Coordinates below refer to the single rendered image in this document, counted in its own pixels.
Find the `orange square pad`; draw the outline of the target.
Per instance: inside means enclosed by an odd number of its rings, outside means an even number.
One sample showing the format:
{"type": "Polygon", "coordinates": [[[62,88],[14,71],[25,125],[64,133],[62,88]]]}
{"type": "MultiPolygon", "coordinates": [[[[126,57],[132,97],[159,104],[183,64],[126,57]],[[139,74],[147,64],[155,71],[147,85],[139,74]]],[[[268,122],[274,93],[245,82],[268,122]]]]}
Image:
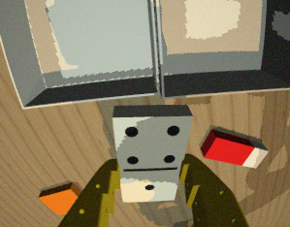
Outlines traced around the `orange square pad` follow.
{"type": "Polygon", "coordinates": [[[81,191],[71,182],[41,191],[39,199],[56,214],[66,214],[81,191]]]}

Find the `white domino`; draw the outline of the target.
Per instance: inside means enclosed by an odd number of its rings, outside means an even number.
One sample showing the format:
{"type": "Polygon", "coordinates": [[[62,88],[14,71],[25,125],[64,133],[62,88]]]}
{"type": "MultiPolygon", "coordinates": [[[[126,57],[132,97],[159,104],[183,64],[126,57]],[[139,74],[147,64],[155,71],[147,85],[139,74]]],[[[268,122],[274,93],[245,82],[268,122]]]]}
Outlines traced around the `white domino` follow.
{"type": "Polygon", "coordinates": [[[175,199],[192,118],[188,105],[114,106],[123,203],[175,199]]]}

